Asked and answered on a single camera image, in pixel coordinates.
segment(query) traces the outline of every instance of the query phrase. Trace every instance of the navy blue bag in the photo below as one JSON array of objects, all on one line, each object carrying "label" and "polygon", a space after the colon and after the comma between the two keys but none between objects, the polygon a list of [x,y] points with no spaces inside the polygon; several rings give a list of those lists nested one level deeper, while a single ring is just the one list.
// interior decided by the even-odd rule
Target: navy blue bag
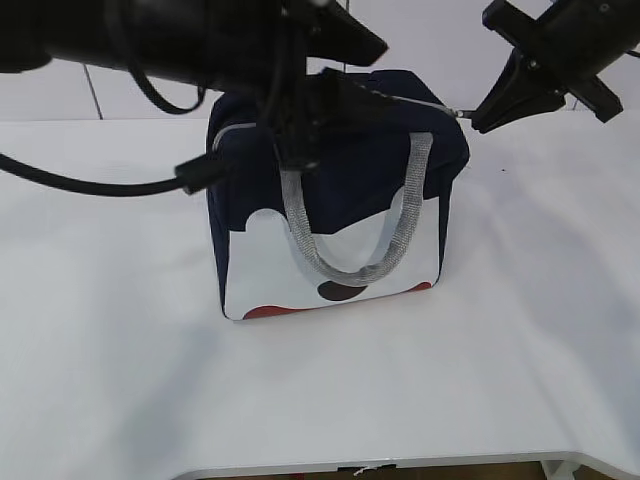
[{"label": "navy blue bag", "polygon": [[[349,77],[385,95],[442,105],[411,72]],[[234,174],[208,190],[227,317],[289,313],[435,284],[452,185],[470,155],[453,116],[397,101],[365,131],[323,142],[318,171],[291,181],[279,171],[270,132],[254,125],[257,117],[250,99],[227,94],[209,123],[208,148],[216,139],[218,155],[234,162]],[[421,205],[408,205],[412,189]],[[355,278],[350,272],[358,269]]]}]

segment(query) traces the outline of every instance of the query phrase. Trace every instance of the red spot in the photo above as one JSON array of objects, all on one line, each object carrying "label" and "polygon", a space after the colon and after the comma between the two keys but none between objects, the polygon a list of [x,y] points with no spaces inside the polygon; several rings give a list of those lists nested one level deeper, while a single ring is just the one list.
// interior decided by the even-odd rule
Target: red spot
[{"label": "red spot", "polygon": [[299,310],[295,310],[292,308],[283,308],[283,307],[274,307],[274,306],[266,306],[266,307],[258,307],[251,310],[244,316],[244,320],[251,320],[254,318],[264,318],[264,317],[275,317],[276,315],[290,315],[292,313],[298,312],[306,312],[310,310],[308,308],[303,308]]},{"label": "red spot", "polygon": [[411,290],[407,290],[407,293],[409,293],[409,292],[422,292],[424,290],[429,290],[432,287],[433,287],[433,285],[431,285],[431,283],[424,282],[424,283],[421,283],[420,285],[418,285],[416,287],[413,287]]},{"label": "red spot", "polygon": [[[413,287],[410,290],[407,290],[406,292],[400,292],[400,293],[397,293],[396,295],[401,295],[402,293],[409,293],[409,292],[422,292],[424,290],[429,290],[432,287],[433,285],[430,282],[424,282],[419,285],[416,285],[415,287]],[[359,300],[359,301],[367,302],[370,300],[375,300],[375,298],[370,298],[367,300]],[[315,309],[313,308],[294,309],[294,308],[284,308],[284,307],[276,307],[273,305],[269,305],[265,307],[254,308],[244,316],[244,320],[251,320],[254,318],[275,317],[276,315],[290,315],[292,313],[307,312],[309,310],[315,310]]]}]

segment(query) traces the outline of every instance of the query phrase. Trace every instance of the gray mesh handle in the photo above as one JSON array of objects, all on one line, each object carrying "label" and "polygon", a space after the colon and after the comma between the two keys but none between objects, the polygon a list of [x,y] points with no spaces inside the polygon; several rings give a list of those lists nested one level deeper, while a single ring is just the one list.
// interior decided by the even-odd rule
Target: gray mesh handle
[{"label": "gray mesh handle", "polygon": [[367,265],[352,273],[343,272],[329,265],[318,252],[304,205],[302,174],[284,170],[280,172],[282,198],[291,235],[302,256],[316,272],[335,283],[348,287],[365,287],[393,272],[406,255],[418,226],[432,146],[431,133],[411,134],[411,154],[407,165],[402,210],[389,248],[379,263]]}]

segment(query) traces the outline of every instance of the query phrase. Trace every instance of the dark brown spot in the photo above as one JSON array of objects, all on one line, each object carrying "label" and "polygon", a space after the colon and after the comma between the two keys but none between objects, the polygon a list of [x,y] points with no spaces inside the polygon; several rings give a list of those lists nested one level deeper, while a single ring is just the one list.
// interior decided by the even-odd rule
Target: dark brown spot
[{"label": "dark brown spot", "polygon": [[364,292],[367,287],[347,287],[334,282],[326,282],[318,287],[318,294],[330,302],[351,300]]},{"label": "dark brown spot", "polygon": [[289,315],[291,313],[306,312],[307,309],[293,309],[274,307],[272,305],[265,307],[258,307],[251,310],[243,318],[244,320],[250,320],[253,318],[275,317],[276,315]]}]

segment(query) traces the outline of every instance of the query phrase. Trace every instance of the white table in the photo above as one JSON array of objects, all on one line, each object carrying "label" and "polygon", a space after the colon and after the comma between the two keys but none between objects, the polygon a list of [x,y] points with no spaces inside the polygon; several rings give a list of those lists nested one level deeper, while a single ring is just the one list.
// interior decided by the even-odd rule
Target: white table
[{"label": "white table", "polygon": [[[2,124],[2,151],[167,177],[205,122]],[[432,291],[234,324],[203,197],[0,175],[0,478],[168,480],[519,460],[640,478],[640,112],[491,135]]]}]

